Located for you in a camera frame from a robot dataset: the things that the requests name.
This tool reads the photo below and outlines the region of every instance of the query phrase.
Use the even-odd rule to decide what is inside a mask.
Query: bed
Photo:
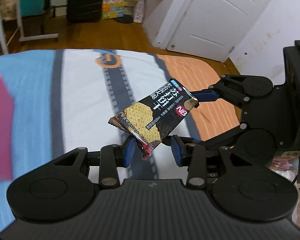
[[[104,145],[121,144],[127,134],[109,125],[109,118],[171,77],[190,91],[206,89],[219,80],[198,59],[101,49],[4,55],[0,73],[14,98],[14,179],[80,146],[97,151]],[[172,134],[207,140],[238,124],[234,107],[218,99],[200,104]],[[160,144],[148,161],[142,161],[137,151],[129,168],[118,168],[121,183],[125,178],[185,181],[187,167],[176,166],[169,147]],[[90,169],[89,178],[98,181],[98,167]],[[5,197],[10,183],[0,182],[0,231],[14,220]]]

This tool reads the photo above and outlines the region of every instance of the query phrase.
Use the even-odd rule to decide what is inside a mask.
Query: red circle logo
[[[176,108],[176,113],[179,116],[186,116],[188,112],[184,106],[178,105]]]

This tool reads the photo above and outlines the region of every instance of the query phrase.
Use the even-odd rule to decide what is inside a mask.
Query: soda cracker packet
[[[108,123],[134,135],[146,160],[197,105],[197,98],[172,78],[151,95],[111,117]]]

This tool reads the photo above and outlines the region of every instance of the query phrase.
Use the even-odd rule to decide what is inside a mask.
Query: pink box
[[[12,180],[11,121],[13,100],[0,74],[0,180]]]

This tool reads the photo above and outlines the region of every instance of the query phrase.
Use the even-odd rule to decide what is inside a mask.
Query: white door
[[[167,49],[225,61],[270,0],[193,0]]]

